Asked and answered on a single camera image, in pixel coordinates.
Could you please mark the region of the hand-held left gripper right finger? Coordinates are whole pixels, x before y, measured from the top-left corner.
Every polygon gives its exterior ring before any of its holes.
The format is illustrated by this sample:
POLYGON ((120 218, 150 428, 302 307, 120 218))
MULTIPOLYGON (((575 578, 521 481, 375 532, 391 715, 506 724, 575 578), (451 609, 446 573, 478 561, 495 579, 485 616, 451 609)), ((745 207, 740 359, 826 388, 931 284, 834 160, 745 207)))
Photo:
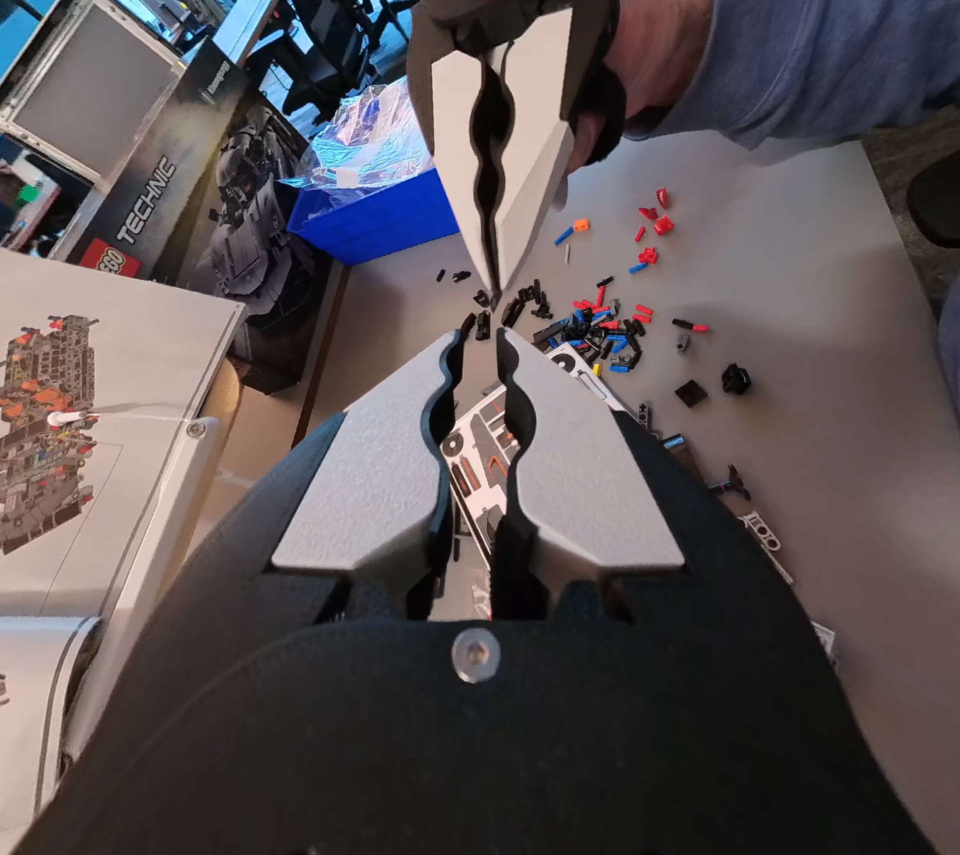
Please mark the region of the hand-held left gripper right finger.
POLYGON ((631 441, 637 419, 597 378, 496 334, 505 427, 517 443, 494 539, 494 619, 542 619, 570 585, 680 572, 685 558, 631 441))

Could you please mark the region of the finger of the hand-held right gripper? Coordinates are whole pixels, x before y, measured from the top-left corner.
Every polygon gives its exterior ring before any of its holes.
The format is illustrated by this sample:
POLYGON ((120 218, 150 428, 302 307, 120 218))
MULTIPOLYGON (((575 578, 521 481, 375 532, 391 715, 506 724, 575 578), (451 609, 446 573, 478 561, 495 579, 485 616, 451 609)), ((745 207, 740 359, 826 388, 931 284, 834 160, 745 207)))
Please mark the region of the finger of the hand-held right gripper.
POLYGON ((484 83, 484 63, 452 50, 433 63, 433 157, 466 250, 486 290, 501 292, 489 225, 477 200, 482 156, 474 139, 474 114, 484 83))
POLYGON ((494 215, 498 283, 515 284, 572 153, 562 118, 572 9, 538 17, 507 47, 500 80, 511 99, 511 127, 500 155, 503 192, 494 215))

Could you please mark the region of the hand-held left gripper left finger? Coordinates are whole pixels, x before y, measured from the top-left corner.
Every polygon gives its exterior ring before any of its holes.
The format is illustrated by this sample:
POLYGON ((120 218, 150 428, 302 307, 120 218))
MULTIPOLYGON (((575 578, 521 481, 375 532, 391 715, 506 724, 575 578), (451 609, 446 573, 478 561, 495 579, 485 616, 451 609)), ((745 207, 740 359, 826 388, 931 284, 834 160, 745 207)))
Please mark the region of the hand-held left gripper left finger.
POLYGON ((377 585, 407 618, 429 618, 451 551, 440 444, 462 374, 455 329, 343 411, 270 558, 276 570, 377 585))

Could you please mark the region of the lego sticker sheet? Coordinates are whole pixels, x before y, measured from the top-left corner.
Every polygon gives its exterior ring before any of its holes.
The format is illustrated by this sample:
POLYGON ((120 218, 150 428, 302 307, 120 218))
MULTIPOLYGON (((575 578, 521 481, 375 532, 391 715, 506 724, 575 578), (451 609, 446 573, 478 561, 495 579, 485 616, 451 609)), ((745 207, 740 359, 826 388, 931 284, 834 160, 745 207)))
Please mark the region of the lego sticker sheet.
MULTIPOLYGON (((624 405, 598 374, 584 360, 578 347, 589 347, 574 342, 561 343, 556 337, 537 343, 545 350, 545 357, 563 369, 600 399, 612 412, 626 413, 642 428, 649 427, 649 405, 642 403, 639 411, 624 405)), ((506 387, 495 381, 485 390, 483 399, 458 419, 454 428, 440 445, 440 452, 448 466, 453 508, 453 548, 447 563, 445 577, 451 593, 446 600, 446 589, 438 586, 437 607, 431 616, 437 621, 479 619, 490 621, 491 568, 496 537, 507 510, 508 475, 520 445, 506 426, 506 387), (454 589, 463 593, 463 600, 453 600, 454 589)), ((609 509, 613 499, 600 493, 600 482, 589 480, 583 485, 584 498, 579 511, 582 519, 610 524, 609 509)))

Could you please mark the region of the small lego pieces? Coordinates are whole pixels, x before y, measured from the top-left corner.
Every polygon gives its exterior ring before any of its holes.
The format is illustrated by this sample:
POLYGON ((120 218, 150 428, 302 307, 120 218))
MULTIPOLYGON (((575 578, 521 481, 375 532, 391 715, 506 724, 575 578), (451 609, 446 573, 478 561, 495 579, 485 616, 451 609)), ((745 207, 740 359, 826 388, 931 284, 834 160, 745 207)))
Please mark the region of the small lego pieces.
MULTIPOLYGON (((607 374, 629 373, 636 368, 642 357, 642 345, 638 339, 645 335, 645 325, 652 322, 654 309, 642 304, 636 304, 630 317, 620 318, 620 302, 617 299, 606 299, 606 288, 614 281, 614 276, 608 276, 596 283, 597 300, 593 304, 590 300, 575 299, 572 304, 573 313, 561 317, 557 322, 540 330, 534 335, 534 347, 545 343, 549 338, 556 338, 560 343, 574 343, 588 347, 578 347, 577 351, 591 368, 599 365, 598 374, 602 375, 603 360, 609 362, 607 374)), ((462 332, 467 335, 476 324, 476 341, 486 341, 492 333, 491 297, 484 288, 479 288, 473 300, 482 309, 477 315, 472 313, 462 323, 462 332)), ((504 309, 501 324, 513 326, 523 314, 527 304, 534 304, 531 315, 542 321, 552 320, 549 300, 540 280, 534 279, 532 285, 522 286, 516 296, 507 303, 504 309)), ((678 354, 687 351, 690 343, 690 333, 707 333, 708 325, 694 324, 682 318, 673 318, 672 324, 677 327, 676 349, 678 354)), ((747 393, 752 386, 749 372, 742 366, 732 362, 723 371, 721 376, 722 391, 733 396, 747 393)), ((688 380, 675 390, 678 399, 688 408, 701 403, 709 397, 706 389, 696 380, 688 380)), ((680 461, 687 470, 700 482, 703 477, 697 463, 690 452, 687 438, 682 433, 667 436, 661 441, 662 447, 680 461)), ((722 496, 734 492, 745 501, 751 501, 751 494, 743 483, 738 468, 733 463, 727 465, 727 479, 707 487, 714 495, 722 496)), ((793 585, 793 577, 786 571, 777 558, 782 549, 780 539, 774 534, 762 516, 756 511, 738 516, 738 520, 751 533, 761 546, 767 558, 773 563, 776 571, 786 581, 793 585)), ((821 641, 827 659, 835 665, 836 633, 815 621, 811 622, 814 632, 821 641)))

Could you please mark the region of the person's right forearm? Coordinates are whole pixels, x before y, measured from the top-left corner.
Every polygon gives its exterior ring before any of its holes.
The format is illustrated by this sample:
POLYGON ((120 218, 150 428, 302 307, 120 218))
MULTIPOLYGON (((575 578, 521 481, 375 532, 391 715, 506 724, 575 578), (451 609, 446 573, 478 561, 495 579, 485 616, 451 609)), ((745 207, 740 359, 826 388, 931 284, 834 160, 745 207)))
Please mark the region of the person's right forearm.
POLYGON ((714 131, 838 140, 906 128, 958 105, 959 0, 713 0, 699 68, 670 109, 628 120, 633 139, 714 131))

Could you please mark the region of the lego instruction booklet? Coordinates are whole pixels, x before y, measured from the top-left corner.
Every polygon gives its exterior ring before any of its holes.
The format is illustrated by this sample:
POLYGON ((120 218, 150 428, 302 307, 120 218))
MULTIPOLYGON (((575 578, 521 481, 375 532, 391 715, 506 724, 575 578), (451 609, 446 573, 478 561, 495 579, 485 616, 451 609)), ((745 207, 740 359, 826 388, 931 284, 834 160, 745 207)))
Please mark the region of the lego instruction booklet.
POLYGON ((2 250, 2 853, 34 814, 44 716, 78 622, 144 521, 245 309, 2 250))

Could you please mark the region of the dark lego set box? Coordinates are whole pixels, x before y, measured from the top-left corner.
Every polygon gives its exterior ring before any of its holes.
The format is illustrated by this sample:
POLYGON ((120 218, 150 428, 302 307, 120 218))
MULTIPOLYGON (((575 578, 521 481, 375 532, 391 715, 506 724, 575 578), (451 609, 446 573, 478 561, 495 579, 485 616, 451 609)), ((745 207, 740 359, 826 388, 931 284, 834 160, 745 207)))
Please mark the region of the dark lego set box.
POLYGON ((292 228, 308 142, 212 41, 198 47, 52 258, 246 311, 229 356, 271 395, 305 377, 330 255, 292 228))

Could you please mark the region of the person's right hand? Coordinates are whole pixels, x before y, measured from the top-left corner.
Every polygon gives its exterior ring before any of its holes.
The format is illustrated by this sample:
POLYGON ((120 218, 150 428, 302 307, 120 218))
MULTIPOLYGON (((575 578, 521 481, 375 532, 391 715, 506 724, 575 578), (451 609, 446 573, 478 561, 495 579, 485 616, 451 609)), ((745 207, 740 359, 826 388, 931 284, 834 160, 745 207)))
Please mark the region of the person's right hand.
POLYGON ((604 63, 623 87, 626 121, 683 97, 706 51, 713 9, 714 0, 619 0, 604 63))

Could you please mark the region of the pile of clear plastic bags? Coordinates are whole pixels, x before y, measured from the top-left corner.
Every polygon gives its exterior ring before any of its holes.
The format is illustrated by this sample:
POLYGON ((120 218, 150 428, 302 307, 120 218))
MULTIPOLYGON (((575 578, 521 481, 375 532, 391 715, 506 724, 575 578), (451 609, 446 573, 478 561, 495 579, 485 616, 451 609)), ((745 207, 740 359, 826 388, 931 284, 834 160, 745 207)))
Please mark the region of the pile of clear plastic bags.
POLYGON ((407 78, 345 99, 281 184, 319 193, 319 211, 361 201, 435 169, 407 78))

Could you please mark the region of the blue plastic bin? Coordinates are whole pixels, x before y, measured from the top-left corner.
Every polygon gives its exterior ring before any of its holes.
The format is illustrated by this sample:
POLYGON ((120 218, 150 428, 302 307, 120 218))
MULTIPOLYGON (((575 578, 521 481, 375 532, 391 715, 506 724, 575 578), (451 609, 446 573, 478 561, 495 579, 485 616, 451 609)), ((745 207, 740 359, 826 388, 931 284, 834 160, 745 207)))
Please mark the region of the blue plastic bin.
POLYGON ((350 267, 459 232, 434 169, 381 188, 305 188, 286 229, 350 267))

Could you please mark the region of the silver hard case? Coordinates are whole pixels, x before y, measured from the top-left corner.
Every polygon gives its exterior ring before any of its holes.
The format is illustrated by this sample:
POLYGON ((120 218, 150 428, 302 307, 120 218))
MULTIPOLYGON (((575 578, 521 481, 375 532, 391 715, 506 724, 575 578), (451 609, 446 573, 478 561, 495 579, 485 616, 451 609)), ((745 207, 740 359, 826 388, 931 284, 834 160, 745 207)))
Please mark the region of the silver hard case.
POLYGON ((119 1, 56 0, 2 77, 2 134, 100 184, 185 71, 119 1))

